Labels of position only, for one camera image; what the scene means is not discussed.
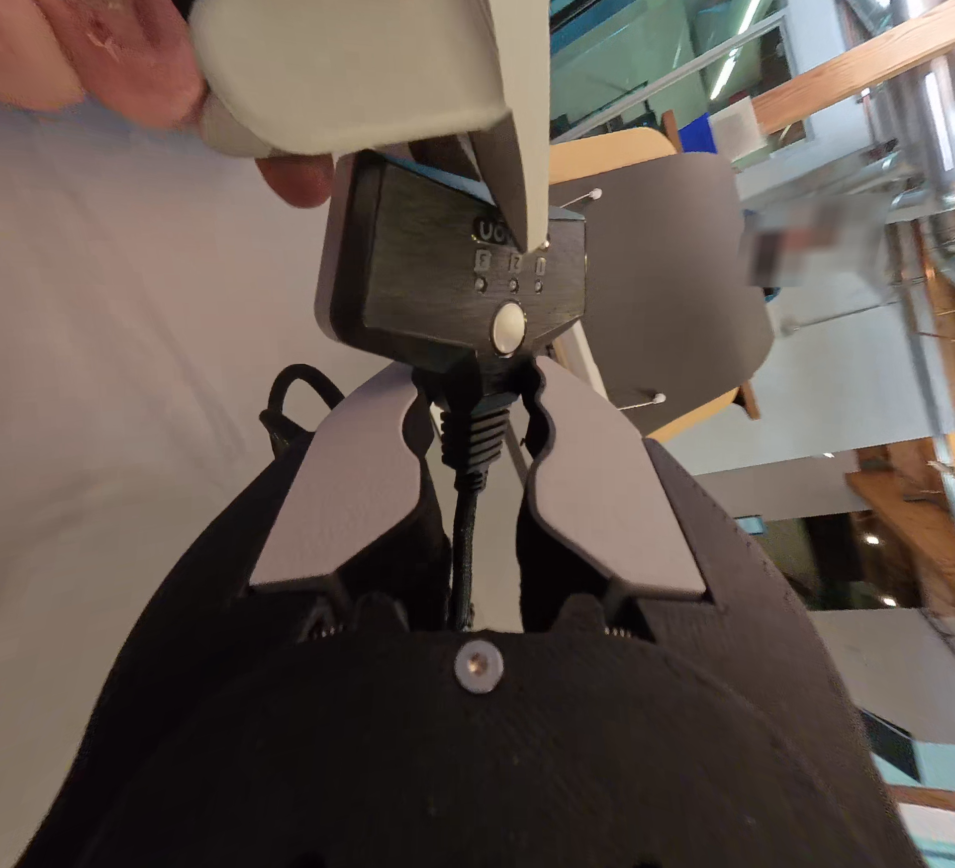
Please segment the white divider bracket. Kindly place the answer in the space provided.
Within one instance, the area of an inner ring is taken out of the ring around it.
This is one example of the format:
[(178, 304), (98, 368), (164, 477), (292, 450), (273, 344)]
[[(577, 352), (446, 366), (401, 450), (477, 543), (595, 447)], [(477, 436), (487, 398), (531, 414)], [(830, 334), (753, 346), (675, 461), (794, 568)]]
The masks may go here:
[(592, 355), (583, 326), (574, 324), (553, 341), (555, 360), (600, 397), (609, 400), (603, 376)]

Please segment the dark desk divider wooden edge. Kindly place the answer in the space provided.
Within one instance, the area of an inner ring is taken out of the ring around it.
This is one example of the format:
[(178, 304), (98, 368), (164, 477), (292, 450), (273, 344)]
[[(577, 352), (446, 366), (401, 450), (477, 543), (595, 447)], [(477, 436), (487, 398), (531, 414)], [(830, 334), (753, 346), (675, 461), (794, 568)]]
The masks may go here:
[(549, 182), (586, 218), (581, 324), (610, 403), (660, 443), (736, 403), (759, 420), (774, 337), (725, 160), (639, 127), (551, 146)]

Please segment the person's left hand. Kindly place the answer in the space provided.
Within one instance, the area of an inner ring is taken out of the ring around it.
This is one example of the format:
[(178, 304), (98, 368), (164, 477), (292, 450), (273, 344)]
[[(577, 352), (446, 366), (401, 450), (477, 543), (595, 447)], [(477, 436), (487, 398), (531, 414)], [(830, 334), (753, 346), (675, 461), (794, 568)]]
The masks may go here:
[(53, 113), (93, 98), (138, 126), (196, 126), (208, 87), (192, 2), (1, 0), (2, 104)]

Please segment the wooden ceiling beam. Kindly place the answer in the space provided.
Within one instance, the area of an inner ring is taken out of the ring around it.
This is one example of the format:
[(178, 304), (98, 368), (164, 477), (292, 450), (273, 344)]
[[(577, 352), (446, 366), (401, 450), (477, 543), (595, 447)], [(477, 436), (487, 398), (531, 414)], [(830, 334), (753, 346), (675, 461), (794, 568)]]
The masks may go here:
[(947, 0), (754, 98), (759, 132), (770, 136), (865, 88), (931, 62), (953, 46), (954, 0)]

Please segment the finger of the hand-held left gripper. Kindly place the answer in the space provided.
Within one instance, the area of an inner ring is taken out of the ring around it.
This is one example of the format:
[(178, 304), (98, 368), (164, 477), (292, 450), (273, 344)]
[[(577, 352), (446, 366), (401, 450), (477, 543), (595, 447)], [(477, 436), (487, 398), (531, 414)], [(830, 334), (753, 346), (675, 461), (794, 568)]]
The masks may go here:
[(550, 0), (487, 0), (504, 117), (477, 134), (481, 176), (522, 252), (548, 224)]

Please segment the silver-backed switch box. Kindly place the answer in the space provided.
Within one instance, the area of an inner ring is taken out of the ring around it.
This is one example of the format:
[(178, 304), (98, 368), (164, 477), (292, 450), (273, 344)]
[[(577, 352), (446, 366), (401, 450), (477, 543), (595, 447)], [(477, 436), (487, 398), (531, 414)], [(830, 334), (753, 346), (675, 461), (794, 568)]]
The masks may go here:
[(325, 335), (423, 373), (495, 380), (582, 318), (584, 217), (551, 206), (522, 253), (482, 182), (363, 150), (342, 157), (315, 298)]

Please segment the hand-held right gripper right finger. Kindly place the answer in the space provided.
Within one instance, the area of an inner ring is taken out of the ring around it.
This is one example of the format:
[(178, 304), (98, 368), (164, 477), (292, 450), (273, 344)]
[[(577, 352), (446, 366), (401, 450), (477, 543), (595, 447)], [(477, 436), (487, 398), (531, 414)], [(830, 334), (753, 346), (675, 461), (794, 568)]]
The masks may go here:
[(522, 629), (549, 630), (578, 595), (611, 625), (627, 624), (638, 599), (705, 599), (703, 574), (628, 419), (548, 357), (530, 365), (522, 401), (531, 455), (516, 531)]

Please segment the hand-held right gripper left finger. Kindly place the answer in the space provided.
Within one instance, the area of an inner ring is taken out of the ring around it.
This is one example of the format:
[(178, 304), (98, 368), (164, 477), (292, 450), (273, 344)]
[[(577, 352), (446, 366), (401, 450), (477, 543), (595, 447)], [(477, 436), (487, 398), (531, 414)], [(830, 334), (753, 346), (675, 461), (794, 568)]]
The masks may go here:
[(342, 617), (381, 593), (413, 630), (445, 628), (450, 546), (426, 461), (433, 440), (409, 366), (390, 364), (350, 394), (307, 446), (250, 589), (317, 589)]

